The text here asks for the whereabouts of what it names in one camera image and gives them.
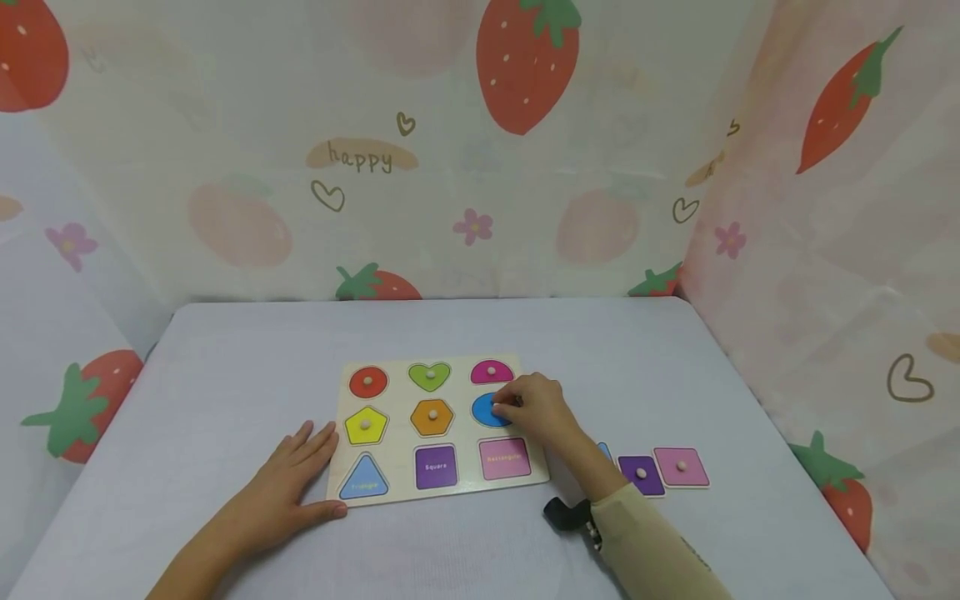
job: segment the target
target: beige sleeve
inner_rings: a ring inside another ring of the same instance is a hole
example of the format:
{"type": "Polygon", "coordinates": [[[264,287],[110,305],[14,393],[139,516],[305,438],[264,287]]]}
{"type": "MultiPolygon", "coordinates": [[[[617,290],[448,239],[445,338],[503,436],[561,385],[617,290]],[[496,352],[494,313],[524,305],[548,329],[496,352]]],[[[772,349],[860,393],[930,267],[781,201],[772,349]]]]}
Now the beige sleeve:
{"type": "Polygon", "coordinates": [[[710,567],[628,484],[592,506],[600,556],[633,600],[732,600],[710,567]]]}

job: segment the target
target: white tablecloth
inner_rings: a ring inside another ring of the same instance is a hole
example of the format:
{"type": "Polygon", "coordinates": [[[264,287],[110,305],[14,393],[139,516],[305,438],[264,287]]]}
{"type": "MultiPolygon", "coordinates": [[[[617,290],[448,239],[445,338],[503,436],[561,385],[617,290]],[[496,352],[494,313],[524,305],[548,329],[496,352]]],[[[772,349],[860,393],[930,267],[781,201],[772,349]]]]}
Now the white tablecloth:
{"type": "MultiPolygon", "coordinates": [[[[182,308],[12,600],[142,598],[347,361],[515,352],[561,379],[615,456],[692,446],[709,490],[651,500],[739,600],[890,598],[707,328],[676,299],[194,304],[182,308]]],[[[616,598],[549,484],[355,509],[239,571],[230,598],[616,598]]],[[[308,494],[320,498],[325,477],[308,494]]]]}

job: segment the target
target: pink flower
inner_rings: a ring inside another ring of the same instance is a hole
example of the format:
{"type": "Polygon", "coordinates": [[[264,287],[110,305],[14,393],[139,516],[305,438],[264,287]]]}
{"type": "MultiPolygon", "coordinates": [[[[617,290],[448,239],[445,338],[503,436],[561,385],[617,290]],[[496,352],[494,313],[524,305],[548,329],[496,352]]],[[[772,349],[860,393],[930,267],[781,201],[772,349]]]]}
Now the pink flower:
{"type": "Polygon", "coordinates": [[[730,227],[726,229],[716,228],[713,230],[713,233],[717,236],[717,239],[720,240],[720,245],[717,246],[717,254],[726,252],[727,256],[733,260],[736,260],[740,255],[740,251],[747,245],[747,236],[740,233],[739,221],[730,223],[730,227]]]}
{"type": "Polygon", "coordinates": [[[467,239],[464,240],[468,246],[473,246],[476,238],[489,240],[493,237],[493,217],[490,215],[479,215],[477,211],[468,208],[464,211],[464,220],[453,224],[455,233],[465,233],[467,239]]]}
{"type": "Polygon", "coordinates": [[[46,229],[47,239],[57,247],[63,257],[77,273],[84,267],[80,257],[97,250],[96,240],[86,237],[86,229],[79,223],[67,223],[63,231],[46,229]]]}

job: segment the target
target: green heart piece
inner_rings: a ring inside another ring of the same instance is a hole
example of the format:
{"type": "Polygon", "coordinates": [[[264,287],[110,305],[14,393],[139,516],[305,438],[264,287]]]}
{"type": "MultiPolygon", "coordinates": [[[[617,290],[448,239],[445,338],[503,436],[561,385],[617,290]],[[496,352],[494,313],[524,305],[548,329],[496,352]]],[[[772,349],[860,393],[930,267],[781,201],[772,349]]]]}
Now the green heart piece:
{"type": "Polygon", "coordinates": [[[436,392],[450,377],[450,366],[446,363],[434,363],[428,367],[423,363],[417,363],[410,366],[408,373],[410,373],[410,379],[422,390],[436,392]]]}

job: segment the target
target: hand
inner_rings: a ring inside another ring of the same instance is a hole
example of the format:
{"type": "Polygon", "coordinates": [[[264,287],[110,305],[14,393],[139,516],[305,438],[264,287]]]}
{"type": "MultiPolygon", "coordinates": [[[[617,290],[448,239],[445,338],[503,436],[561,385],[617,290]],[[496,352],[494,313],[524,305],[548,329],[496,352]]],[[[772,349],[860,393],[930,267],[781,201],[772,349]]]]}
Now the hand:
{"type": "Polygon", "coordinates": [[[227,540],[242,558],[273,548],[301,529],[347,515],[347,505],[328,500],[300,505],[303,488],[326,467],[339,436],[331,421],[310,437],[307,421],[286,436],[247,487],[236,494],[205,529],[227,540]]]}
{"type": "Polygon", "coordinates": [[[516,423],[536,442],[555,452],[586,436],[566,405],[560,382],[539,372],[521,375],[494,394],[493,413],[516,423]]]}

